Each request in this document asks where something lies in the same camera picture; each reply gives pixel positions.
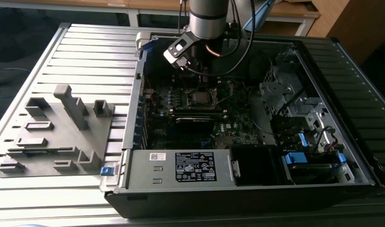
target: aluminum extrusion table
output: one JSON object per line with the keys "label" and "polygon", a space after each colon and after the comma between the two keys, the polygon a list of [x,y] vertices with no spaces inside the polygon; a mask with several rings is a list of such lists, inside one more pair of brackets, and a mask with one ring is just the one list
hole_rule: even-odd
{"label": "aluminum extrusion table", "polygon": [[[130,87],[134,75],[134,39],[138,31],[176,33],[173,29],[129,28],[118,26],[92,26],[62,24],[34,65],[30,75],[0,121],[0,143],[9,146],[17,136],[17,128],[25,119],[24,104],[29,97],[44,97],[58,102],[52,96],[56,84],[70,84],[73,95],[85,103],[104,99],[116,105],[114,119],[104,162],[117,162],[121,156],[121,141],[128,113]],[[320,48],[336,48],[325,39],[297,38],[314,52]],[[344,55],[318,56],[316,61],[334,64],[350,59]],[[0,150],[0,162],[5,150]],[[0,178],[0,227],[22,224],[54,226],[132,226],[156,225],[188,226],[220,225],[226,223],[257,223],[277,220],[281,226],[298,220],[318,223],[318,218],[341,218],[341,223],[366,216],[385,214],[385,194],[369,199],[349,201],[345,204],[308,213],[278,213],[260,216],[204,217],[186,219],[121,218],[109,206],[100,192],[100,176],[52,176]]]}

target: warning label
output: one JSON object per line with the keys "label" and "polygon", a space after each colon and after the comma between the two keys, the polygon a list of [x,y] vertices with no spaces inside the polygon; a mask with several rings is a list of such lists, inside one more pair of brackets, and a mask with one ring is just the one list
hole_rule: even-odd
{"label": "warning label", "polygon": [[176,153],[174,179],[178,182],[216,181],[213,152]]}

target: blue latch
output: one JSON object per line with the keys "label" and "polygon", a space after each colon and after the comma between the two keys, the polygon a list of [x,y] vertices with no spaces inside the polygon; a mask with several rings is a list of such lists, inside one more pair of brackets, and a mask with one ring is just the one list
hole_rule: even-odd
{"label": "blue latch", "polygon": [[302,133],[298,133],[298,137],[300,137],[301,144],[304,145],[304,147],[308,147],[308,143],[306,143],[306,140],[305,140],[304,134],[302,134]]}
{"label": "blue latch", "polygon": [[252,23],[253,23],[253,20],[256,22],[256,31],[257,31],[257,28],[262,26],[262,23],[265,22],[265,19],[266,19],[266,16],[270,12],[270,9],[272,9],[272,6],[274,4],[274,1],[276,0],[265,0],[265,2],[262,3],[262,5],[257,8],[256,10],[256,17],[254,18],[249,18],[246,23],[244,24],[242,26],[242,29],[249,31],[249,32],[253,32],[252,31]]}
{"label": "blue latch", "polygon": [[285,155],[286,164],[306,164],[304,152],[290,152]]}
{"label": "blue latch", "polygon": [[338,162],[340,162],[341,164],[346,162],[346,158],[345,158],[345,156],[344,156],[342,153],[338,153],[337,157],[338,157]]}
{"label": "blue latch", "polygon": [[101,176],[113,176],[114,175],[114,167],[102,167],[100,171]]}

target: wooden desk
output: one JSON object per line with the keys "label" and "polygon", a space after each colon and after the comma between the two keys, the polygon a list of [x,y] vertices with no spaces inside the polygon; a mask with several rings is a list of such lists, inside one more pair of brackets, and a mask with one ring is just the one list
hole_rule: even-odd
{"label": "wooden desk", "polygon": [[[0,0],[0,7],[126,13],[129,25],[138,27],[140,14],[177,16],[180,0]],[[320,13],[308,11],[304,4],[281,2],[273,6],[266,18],[273,23],[265,24],[262,30],[273,34],[306,35],[318,17]],[[286,29],[286,26],[277,22],[294,23],[293,27],[288,26],[289,33],[278,31],[277,27]]]}

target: circuit board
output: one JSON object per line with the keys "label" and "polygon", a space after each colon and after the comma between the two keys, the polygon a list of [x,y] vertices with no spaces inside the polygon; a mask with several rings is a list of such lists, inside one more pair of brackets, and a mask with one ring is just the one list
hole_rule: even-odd
{"label": "circuit board", "polygon": [[[157,86],[149,92],[149,149],[224,149],[258,143],[246,104],[249,89],[241,82],[222,81],[212,89]],[[208,121],[188,125],[188,131],[180,132],[174,129],[177,111],[182,119]]]}

